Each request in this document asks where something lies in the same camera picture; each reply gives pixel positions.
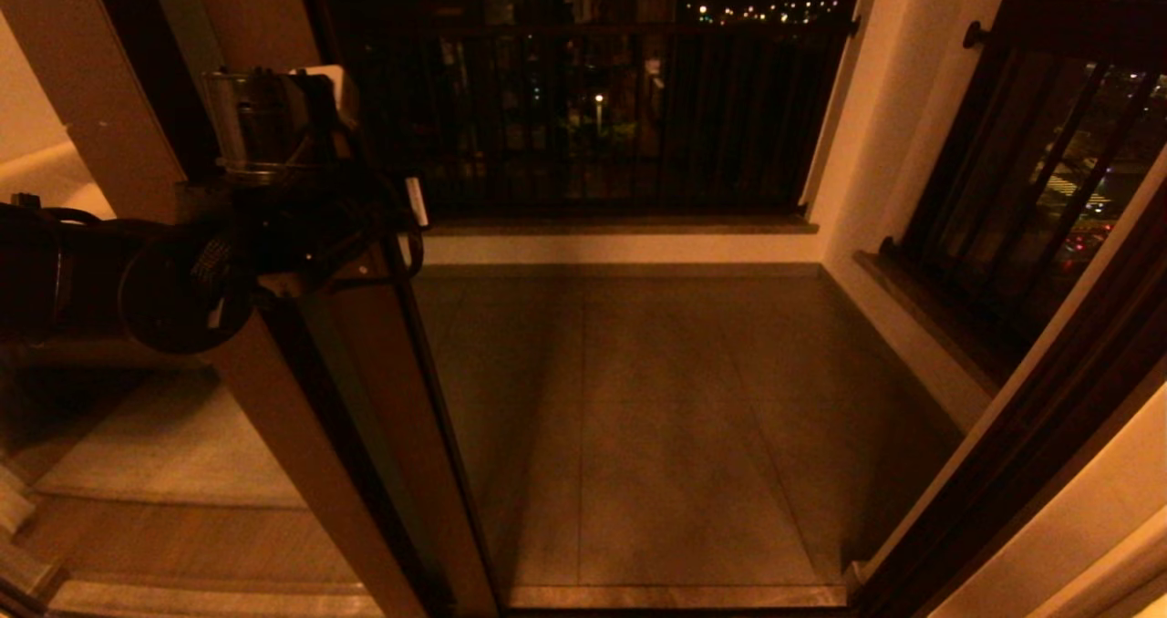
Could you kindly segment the brown framed sliding glass door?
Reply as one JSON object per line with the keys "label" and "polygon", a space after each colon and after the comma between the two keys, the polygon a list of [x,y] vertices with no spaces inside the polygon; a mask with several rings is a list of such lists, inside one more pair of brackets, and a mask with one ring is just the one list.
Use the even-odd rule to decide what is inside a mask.
{"label": "brown framed sliding glass door", "polygon": [[[191,180],[222,174],[228,145],[201,73],[253,66],[289,70],[337,63],[358,86],[366,52],[341,0],[160,0],[193,87],[203,101],[197,135],[172,138]],[[328,368],[338,402],[383,482],[390,539],[420,601],[455,618],[501,618],[482,531],[459,459],[449,410],[411,278],[424,243],[371,243],[324,290],[294,312]]]}

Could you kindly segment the dark brown door jamb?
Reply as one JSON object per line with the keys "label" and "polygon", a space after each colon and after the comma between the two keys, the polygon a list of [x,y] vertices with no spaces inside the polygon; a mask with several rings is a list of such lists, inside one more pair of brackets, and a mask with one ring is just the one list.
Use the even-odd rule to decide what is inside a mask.
{"label": "dark brown door jamb", "polygon": [[1065,303],[872,559],[851,618],[925,618],[1141,410],[1167,359],[1167,146]]}

